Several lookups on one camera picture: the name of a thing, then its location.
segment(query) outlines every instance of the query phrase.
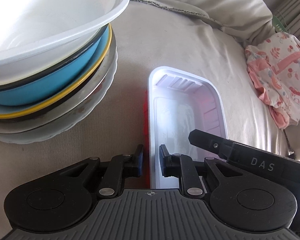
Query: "beige fabric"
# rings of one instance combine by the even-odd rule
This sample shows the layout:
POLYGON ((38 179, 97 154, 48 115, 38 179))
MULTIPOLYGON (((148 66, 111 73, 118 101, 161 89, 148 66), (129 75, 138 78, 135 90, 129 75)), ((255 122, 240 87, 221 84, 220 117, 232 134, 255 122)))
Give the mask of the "beige fabric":
POLYGON ((224 32, 257 45, 274 34, 272 13, 263 0, 175 0, 205 11, 224 32))
POLYGON ((168 11, 185 15, 189 18, 200 19, 204 23, 210 25, 212 28, 215 29, 219 29, 219 30, 224 29, 223 24, 221 24, 220 22, 214 19, 211 19, 204 10, 201 10, 200 8, 188 3, 179 2, 175 0, 132 0, 132 1, 138 1, 141 3, 146 3, 152 6, 163 8, 168 11))
POLYGON ((0 142, 0 238, 10 226, 3 201, 14 187, 98 155, 107 161, 144 143, 143 102, 150 72, 161 65, 209 79, 223 100, 229 138, 273 153, 286 142, 246 71, 242 47, 201 20, 130 2, 112 23, 118 70, 105 98, 74 128, 29 145, 0 142))

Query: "red object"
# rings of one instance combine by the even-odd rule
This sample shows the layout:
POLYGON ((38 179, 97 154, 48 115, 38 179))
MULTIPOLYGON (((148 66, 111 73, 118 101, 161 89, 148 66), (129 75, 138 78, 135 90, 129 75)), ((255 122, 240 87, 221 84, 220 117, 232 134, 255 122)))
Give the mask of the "red object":
POLYGON ((300 96, 300 92, 299 92, 298 90, 296 90, 295 88, 289 87, 289 89, 290 89, 290 91, 291 91, 292 93, 294 93, 295 95, 300 96))
POLYGON ((148 114, 148 91, 145 93, 145 101, 143 103, 143 134, 145 136, 145 145, 143 152, 144 174, 146 178, 146 187, 150 188, 150 162, 149 162, 149 114, 148 114))

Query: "white plate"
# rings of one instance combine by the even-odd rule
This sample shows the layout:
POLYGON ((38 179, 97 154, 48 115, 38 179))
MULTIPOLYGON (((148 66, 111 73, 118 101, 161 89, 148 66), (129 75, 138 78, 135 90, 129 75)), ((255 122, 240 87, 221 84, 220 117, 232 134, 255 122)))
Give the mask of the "white plate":
POLYGON ((215 154, 189 143, 189 133, 199 129, 228 138, 220 95, 207 79, 174 69, 159 67, 148 83, 150 183, 151 188, 178 188, 179 180, 162 176, 159 146, 169 153, 189 155, 203 161, 215 154))
POLYGON ((75 107, 62 117, 54 120, 53 122, 50 122, 37 129, 15 134, 0 134, 0 141, 16 144, 41 142, 55 137, 56 135, 72 128, 78 122, 83 120, 88 114, 90 114, 91 111, 95 108, 95 106, 99 104, 105 96, 106 92, 112 84, 114 74, 117 71, 117 59, 118 54, 116 52, 113 62, 110 66, 109 72, 107 73, 103 82, 101 83, 101 89, 97 91, 97 88, 95 92, 93 92, 77 107, 75 107))
POLYGON ((0 85, 38 73, 84 45, 129 0, 0 0, 0 85))

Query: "white bowl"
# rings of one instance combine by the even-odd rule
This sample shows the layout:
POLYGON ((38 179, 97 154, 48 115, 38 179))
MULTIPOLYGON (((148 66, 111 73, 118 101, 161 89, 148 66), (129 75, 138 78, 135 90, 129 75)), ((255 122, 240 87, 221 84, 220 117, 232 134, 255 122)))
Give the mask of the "white bowl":
POLYGON ((82 47, 129 0, 0 0, 0 85, 36 74, 82 47))

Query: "blue bowl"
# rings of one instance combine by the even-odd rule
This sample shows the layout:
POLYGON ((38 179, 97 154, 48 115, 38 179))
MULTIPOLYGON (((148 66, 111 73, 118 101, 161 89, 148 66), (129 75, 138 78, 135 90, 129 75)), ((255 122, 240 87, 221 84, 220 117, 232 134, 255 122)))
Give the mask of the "blue bowl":
POLYGON ((107 25, 68 58, 28 78, 0 86, 0 105, 21 106, 42 101, 65 88, 96 51, 107 25))

